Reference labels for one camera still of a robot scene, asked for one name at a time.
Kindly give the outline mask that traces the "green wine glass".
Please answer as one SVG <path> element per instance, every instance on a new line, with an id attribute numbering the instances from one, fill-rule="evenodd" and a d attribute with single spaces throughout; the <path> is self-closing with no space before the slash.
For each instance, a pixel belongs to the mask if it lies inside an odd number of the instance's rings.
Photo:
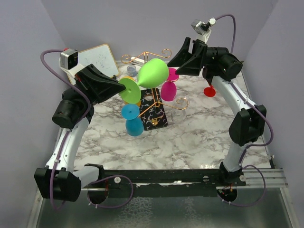
<path id="1" fill-rule="evenodd" d="M 137 74 L 137 85 L 146 89 L 158 87 L 164 83 L 169 76 L 167 64 L 158 58 L 145 63 Z"/>

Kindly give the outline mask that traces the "red wine glass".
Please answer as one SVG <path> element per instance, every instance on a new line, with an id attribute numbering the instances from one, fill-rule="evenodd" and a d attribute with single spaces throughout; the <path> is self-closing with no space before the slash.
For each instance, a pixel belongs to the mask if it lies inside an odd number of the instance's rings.
<path id="1" fill-rule="evenodd" d="M 207 97 L 214 97 L 216 95 L 216 90 L 214 89 L 212 82 L 212 77 L 208 76 L 207 72 L 203 72 L 203 77 L 206 79 L 208 83 L 208 87 L 204 89 L 204 95 Z"/>

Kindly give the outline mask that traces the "orange wine glass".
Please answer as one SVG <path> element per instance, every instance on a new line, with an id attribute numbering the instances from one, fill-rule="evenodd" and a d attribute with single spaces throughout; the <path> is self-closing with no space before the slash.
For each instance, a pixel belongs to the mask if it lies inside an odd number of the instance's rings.
<path id="1" fill-rule="evenodd" d="M 129 77 L 121 78 L 119 83 L 125 87 L 119 93 L 120 97 L 129 104 L 137 104 L 141 99 L 141 90 L 137 83 Z"/>

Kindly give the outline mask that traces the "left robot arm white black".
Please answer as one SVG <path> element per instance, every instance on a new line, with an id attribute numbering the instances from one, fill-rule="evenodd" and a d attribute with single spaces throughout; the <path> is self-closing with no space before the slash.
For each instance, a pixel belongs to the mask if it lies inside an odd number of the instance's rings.
<path id="1" fill-rule="evenodd" d="M 44 168 L 37 168 L 34 179 L 41 196 L 50 200 L 75 202 L 83 187 L 104 184 L 102 165 L 87 164 L 75 171 L 74 162 L 81 139 L 91 123 L 94 105 L 125 90 L 117 80 L 104 75 L 93 64 L 75 73 L 76 83 L 62 93 L 52 121 L 62 132 Z"/>

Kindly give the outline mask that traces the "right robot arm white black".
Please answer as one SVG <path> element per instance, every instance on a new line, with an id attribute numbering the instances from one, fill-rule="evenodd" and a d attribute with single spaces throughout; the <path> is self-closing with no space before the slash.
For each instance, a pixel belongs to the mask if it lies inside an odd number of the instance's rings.
<path id="1" fill-rule="evenodd" d="M 220 92 L 234 119 L 228 133 L 232 140 L 230 149 L 219 167 L 218 180 L 228 186 L 239 179 L 247 150 L 257 147 L 256 141 L 264 133 L 266 107 L 256 105 L 233 83 L 243 65 L 226 47 L 208 47 L 203 41 L 186 37 L 178 53 L 169 61 L 168 67 L 176 67 L 176 74 L 199 76 L 209 86 Z"/>

